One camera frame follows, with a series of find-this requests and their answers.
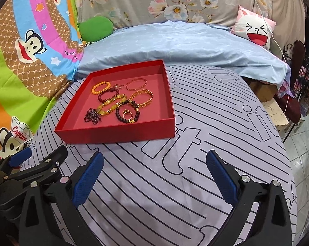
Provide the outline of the thin rose gold bangle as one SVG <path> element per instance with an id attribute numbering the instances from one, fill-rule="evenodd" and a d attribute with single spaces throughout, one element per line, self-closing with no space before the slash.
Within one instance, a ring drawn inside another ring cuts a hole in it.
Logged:
<path id="1" fill-rule="evenodd" d="M 147 85 L 145 78 L 135 78 L 126 83 L 125 87 L 127 91 L 137 91 L 144 88 Z"/>

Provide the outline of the red jewelry tray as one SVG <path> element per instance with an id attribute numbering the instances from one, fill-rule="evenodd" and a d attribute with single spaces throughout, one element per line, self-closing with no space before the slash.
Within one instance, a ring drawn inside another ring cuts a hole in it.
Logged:
<path id="1" fill-rule="evenodd" d="M 147 85 L 127 91 L 126 83 Z M 123 118 L 130 110 L 133 118 Z M 63 112 L 55 133 L 69 144 L 121 143 L 175 136 L 175 115 L 162 60 L 126 64 L 89 74 Z"/>

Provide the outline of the light blue pillow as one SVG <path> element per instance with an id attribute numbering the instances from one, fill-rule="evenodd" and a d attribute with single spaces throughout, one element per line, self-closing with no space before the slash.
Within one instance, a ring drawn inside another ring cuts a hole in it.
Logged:
<path id="1" fill-rule="evenodd" d="M 76 78 L 130 63 L 203 64 L 236 72 L 280 88 L 290 67 L 265 48 L 216 24 L 172 22 L 122 28 L 84 48 Z"/>

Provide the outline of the green plush toy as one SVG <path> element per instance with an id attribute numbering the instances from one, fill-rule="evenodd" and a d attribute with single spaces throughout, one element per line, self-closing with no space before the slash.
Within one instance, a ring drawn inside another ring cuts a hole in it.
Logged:
<path id="1" fill-rule="evenodd" d="M 95 16 L 78 24 L 80 36 L 85 42 L 97 42 L 113 33 L 113 23 L 104 16 Z"/>

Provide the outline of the grey striped bed cover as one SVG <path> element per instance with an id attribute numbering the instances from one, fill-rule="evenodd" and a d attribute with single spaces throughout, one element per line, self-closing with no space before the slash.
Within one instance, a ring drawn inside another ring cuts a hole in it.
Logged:
<path id="1" fill-rule="evenodd" d="M 256 95 L 226 69 L 164 66 L 175 115 L 173 138 L 66 143 L 54 130 L 82 79 L 67 88 L 47 114 L 22 169 L 65 146 L 68 156 L 60 171 L 69 177 L 100 152 L 103 169 L 78 210 L 101 245 L 208 245 L 232 210 L 206 165 L 207 153 L 215 150 L 224 163 L 254 182 L 280 182 L 293 242 L 297 196 L 292 167 Z"/>

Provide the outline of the floral grey bedsheet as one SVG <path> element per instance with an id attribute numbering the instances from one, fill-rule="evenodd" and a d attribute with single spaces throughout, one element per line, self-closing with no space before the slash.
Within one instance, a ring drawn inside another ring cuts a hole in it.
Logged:
<path id="1" fill-rule="evenodd" d="M 306 35 L 303 0 L 75 0 L 78 22 L 104 16 L 120 29 L 140 24 L 183 21 L 232 27 L 239 7 L 275 22 L 270 51 L 281 51 Z"/>

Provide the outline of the cartoon monkey blanket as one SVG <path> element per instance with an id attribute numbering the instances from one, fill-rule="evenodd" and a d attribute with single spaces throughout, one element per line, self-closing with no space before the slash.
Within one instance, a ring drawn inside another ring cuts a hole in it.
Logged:
<path id="1" fill-rule="evenodd" d="M 26 147 L 83 55 L 75 0 L 0 0 L 0 159 Z"/>

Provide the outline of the gold ring black stone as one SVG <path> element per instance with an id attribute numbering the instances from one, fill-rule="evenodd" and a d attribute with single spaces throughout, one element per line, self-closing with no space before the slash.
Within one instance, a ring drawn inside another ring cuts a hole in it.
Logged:
<path id="1" fill-rule="evenodd" d="M 130 119 L 133 118 L 133 113 L 132 113 L 130 110 L 125 109 L 125 110 L 123 111 L 123 118 L 124 118 L 124 119 L 130 120 Z"/>

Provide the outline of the dark red chair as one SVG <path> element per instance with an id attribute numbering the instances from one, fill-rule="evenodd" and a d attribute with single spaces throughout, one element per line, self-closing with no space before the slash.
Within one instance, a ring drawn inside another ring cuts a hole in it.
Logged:
<path id="1" fill-rule="evenodd" d="M 296 126 L 301 126 L 304 122 L 304 108 L 300 103 L 303 86 L 308 80 L 308 72 L 305 65 L 306 48 L 303 42 L 296 40 L 292 45 L 292 57 L 290 58 L 290 85 L 285 95 L 279 97 L 274 96 L 278 106 L 284 112 L 284 115 L 289 120 L 289 124 L 285 129 L 287 134 L 284 137 L 283 143 L 288 139 L 291 132 Z"/>

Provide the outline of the cardboard box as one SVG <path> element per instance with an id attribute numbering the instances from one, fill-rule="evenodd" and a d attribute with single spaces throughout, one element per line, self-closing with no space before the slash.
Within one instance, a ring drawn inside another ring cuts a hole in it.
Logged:
<path id="1" fill-rule="evenodd" d="M 281 131 L 285 128 L 289 124 L 289 121 L 274 99 L 274 95 L 278 91 L 276 85 L 265 84 L 261 81 L 255 81 L 252 79 L 246 79 L 246 83 L 263 104 L 263 107 L 267 111 L 277 130 Z"/>

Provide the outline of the white cat face cushion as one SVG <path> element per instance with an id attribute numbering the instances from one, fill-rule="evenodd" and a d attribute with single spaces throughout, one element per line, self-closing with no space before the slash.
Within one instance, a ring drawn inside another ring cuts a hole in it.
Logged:
<path id="1" fill-rule="evenodd" d="M 275 26 L 275 21 L 239 6 L 237 20 L 231 33 L 270 51 L 270 40 Z"/>

